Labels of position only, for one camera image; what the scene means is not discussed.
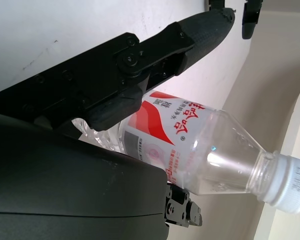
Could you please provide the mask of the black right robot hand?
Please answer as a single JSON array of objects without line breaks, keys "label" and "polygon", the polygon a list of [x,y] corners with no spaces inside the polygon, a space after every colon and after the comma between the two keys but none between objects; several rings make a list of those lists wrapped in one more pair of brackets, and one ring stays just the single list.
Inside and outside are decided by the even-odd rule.
[{"label": "black right robot hand", "polygon": [[222,7],[145,41],[126,32],[0,91],[0,240],[165,240],[170,224],[200,226],[199,207],[162,169],[80,141],[72,120],[111,128],[234,22]]}]

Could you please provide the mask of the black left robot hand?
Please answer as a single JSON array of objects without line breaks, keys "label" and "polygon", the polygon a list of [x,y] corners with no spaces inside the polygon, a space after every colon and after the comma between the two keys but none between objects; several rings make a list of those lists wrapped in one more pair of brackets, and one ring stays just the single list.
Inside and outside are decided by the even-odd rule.
[{"label": "black left robot hand", "polygon": [[[259,15],[262,7],[262,0],[246,0],[244,3],[241,36],[243,40],[251,39],[255,26],[258,23]],[[212,17],[226,18],[227,22],[221,22],[215,26],[205,27],[201,31],[203,41],[217,41],[221,43],[230,33],[235,23],[235,15],[233,13],[224,14],[225,1],[224,0],[209,0],[209,10],[218,10],[219,14],[213,13]]]}]

